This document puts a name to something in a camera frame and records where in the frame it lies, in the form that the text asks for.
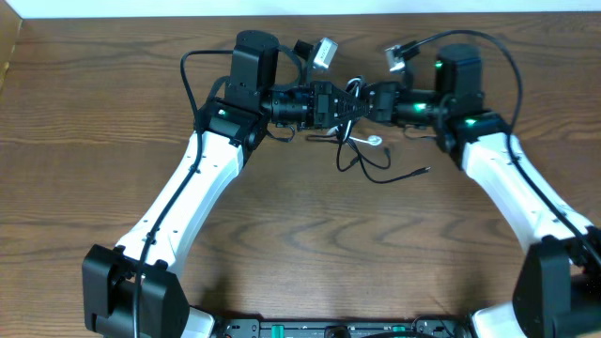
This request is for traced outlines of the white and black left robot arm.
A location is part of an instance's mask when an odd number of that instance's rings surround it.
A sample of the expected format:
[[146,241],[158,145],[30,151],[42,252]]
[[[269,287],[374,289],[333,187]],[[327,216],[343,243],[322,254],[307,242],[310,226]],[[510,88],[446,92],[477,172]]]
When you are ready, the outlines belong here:
[[194,240],[225,188],[269,136],[270,125],[348,133],[368,109],[357,91],[313,79],[334,41],[283,45],[246,30],[228,51],[231,69],[204,102],[176,171],[143,218],[113,248],[82,264],[85,327],[105,337],[209,337],[215,317],[192,306],[180,276]]

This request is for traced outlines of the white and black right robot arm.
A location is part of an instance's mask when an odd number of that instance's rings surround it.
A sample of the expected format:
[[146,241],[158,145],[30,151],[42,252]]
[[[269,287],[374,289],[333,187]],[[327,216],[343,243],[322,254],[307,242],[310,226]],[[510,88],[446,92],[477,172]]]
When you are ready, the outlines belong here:
[[484,106],[477,47],[442,47],[435,87],[367,85],[374,122],[430,127],[442,152],[474,180],[525,253],[510,301],[475,312],[475,337],[577,337],[600,329],[600,230],[538,173],[503,118]]

